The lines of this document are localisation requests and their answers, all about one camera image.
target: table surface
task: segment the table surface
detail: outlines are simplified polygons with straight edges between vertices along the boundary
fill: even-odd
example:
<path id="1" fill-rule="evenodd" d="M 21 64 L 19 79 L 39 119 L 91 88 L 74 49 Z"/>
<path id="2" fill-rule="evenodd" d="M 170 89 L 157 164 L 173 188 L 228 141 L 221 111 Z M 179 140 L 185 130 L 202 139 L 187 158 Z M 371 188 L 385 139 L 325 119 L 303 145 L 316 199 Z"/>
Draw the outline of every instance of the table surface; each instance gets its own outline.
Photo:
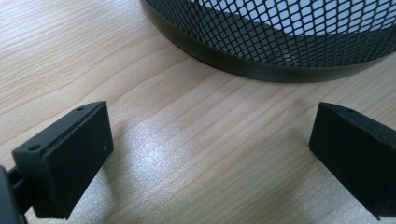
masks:
<path id="1" fill-rule="evenodd" d="M 376 223 L 307 144 L 321 101 L 396 129 L 395 59 L 335 81 L 266 83 L 195 60 L 138 0 L 0 0 L 0 163 L 105 100 L 113 154 L 69 220 L 29 210 L 30 223 Z"/>

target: textured plastic surface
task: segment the textured plastic surface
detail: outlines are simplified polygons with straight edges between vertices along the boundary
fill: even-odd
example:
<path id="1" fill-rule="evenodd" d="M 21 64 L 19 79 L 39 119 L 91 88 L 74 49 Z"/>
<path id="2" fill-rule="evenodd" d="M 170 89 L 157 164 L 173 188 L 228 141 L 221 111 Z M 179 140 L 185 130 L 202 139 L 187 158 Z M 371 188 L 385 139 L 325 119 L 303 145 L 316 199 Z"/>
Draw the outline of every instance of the textured plastic surface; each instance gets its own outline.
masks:
<path id="1" fill-rule="evenodd" d="M 321 103 L 309 147 L 375 217 L 396 217 L 396 131 Z"/>
<path id="2" fill-rule="evenodd" d="M 0 200 L 0 223 L 23 223 L 24 219 L 18 212 L 12 187 L 8 181 L 8 176 L 3 166 L 0 166 Z"/>
<path id="3" fill-rule="evenodd" d="M 106 102 L 77 108 L 12 153 L 36 189 L 37 217 L 69 218 L 113 150 Z"/>

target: black base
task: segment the black base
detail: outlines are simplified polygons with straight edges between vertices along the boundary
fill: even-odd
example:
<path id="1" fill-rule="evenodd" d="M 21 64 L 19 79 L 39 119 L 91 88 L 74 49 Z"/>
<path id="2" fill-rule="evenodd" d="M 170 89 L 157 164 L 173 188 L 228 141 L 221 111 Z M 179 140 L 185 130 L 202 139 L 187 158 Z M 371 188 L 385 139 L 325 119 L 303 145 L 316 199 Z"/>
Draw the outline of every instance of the black base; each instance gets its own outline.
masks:
<path id="1" fill-rule="evenodd" d="M 268 82 L 304 83 L 328 81 L 357 74 L 384 59 L 381 58 L 368 63 L 350 66 L 324 68 L 289 67 L 256 63 L 211 48 L 178 29 L 146 1 L 142 0 L 141 3 L 154 24 L 175 45 L 203 63 L 241 77 Z"/>

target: black mesh cylinder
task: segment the black mesh cylinder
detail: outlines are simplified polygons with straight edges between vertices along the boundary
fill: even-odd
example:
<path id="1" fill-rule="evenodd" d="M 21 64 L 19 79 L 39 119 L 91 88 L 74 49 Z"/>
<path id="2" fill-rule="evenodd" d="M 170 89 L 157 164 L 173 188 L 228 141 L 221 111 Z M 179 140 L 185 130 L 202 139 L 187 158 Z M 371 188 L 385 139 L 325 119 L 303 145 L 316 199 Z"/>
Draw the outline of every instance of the black mesh cylinder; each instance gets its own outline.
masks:
<path id="1" fill-rule="evenodd" d="M 348 75 L 351 71 L 344 70 L 358 71 L 364 66 L 357 65 L 396 50 L 396 0 L 146 2 L 157 15 L 153 19 L 161 21 L 157 24 L 177 45 L 244 77 L 331 79 L 338 77 L 331 76 L 334 73 Z M 240 63 L 244 69 L 228 63 Z"/>

